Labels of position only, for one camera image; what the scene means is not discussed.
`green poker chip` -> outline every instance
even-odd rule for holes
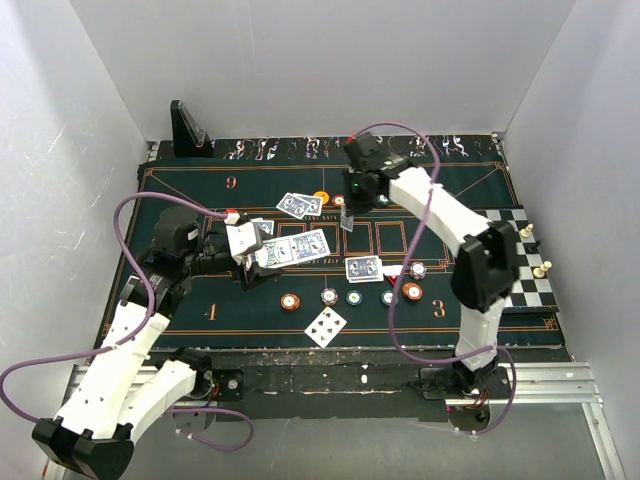
[[[360,305],[362,302],[362,294],[357,290],[351,290],[346,298],[349,305]]]
[[[393,299],[392,290],[385,290],[384,292],[382,292],[382,295],[380,295],[380,300],[382,300],[382,303],[384,303],[387,307],[391,305],[392,299]]]

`green felt table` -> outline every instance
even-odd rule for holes
[[[331,201],[320,217],[297,220],[275,208],[286,192],[313,194],[326,191],[342,194],[340,157],[275,157],[163,159],[139,169],[140,190],[156,191],[191,200],[212,211],[236,208],[250,216],[275,221],[275,233],[290,235],[321,228],[331,247],[329,257],[285,269],[277,280],[243,292],[228,274],[195,277],[193,291],[183,301],[156,349],[181,346],[202,348],[312,348],[315,343],[304,329],[324,305],[320,293],[326,287],[337,291],[332,307],[347,320],[331,347],[390,346],[387,335],[388,308],[381,302],[385,282],[350,284],[344,271],[345,256],[379,255],[383,264],[400,264],[418,220],[397,205],[357,216],[353,233],[339,227],[339,209]],[[439,181],[470,208],[499,208],[517,205],[507,169],[495,155],[487,158],[445,158]],[[151,241],[153,225],[169,203],[145,199],[136,203],[127,240],[140,252]],[[211,217],[201,221],[207,227]],[[460,307],[449,287],[453,258],[433,233],[426,232],[416,261],[427,265],[427,277],[418,283],[423,296],[418,302],[400,299],[397,309],[399,339],[406,345],[447,346],[456,343]],[[98,343],[108,330],[118,294],[131,268],[121,259],[105,310]],[[358,290],[363,301],[351,306],[345,294]],[[300,298],[300,307],[285,311],[280,299],[286,293]],[[549,311],[506,311],[499,341],[517,345],[559,345],[564,339],[555,313]]]

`gray floor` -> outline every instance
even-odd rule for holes
[[[214,423],[205,435],[231,444],[245,433],[241,423]],[[176,435],[171,417],[165,415],[138,443],[122,478],[589,480],[604,476],[580,405],[517,405],[503,425],[475,442],[464,435],[414,426],[406,419],[261,420],[251,444],[232,454]]]

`chess piece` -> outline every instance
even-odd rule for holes
[[[525,228],[520,230],[520,236],[522,236],[524,238],[528,238],[529,235],[531,235],[531,230],[533,230],[533,223],[530,223]]]
[[[544,278],[551,266],[551,262],[544,262],[539,267],[533,269],[533,276],[536,278]]]

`printed number 4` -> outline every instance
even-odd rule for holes
[[[436,307],[436,311],[433,312],[433,315],[435,317],[442,318],[447,314],[444,309],[444,302],[442,300],[434,300],[433,302],[431,302],[431,305]]]
[[[205,317],[209,317],[209,320],[216,319],[216,304],[211,305],[211,308],[204,314]]]

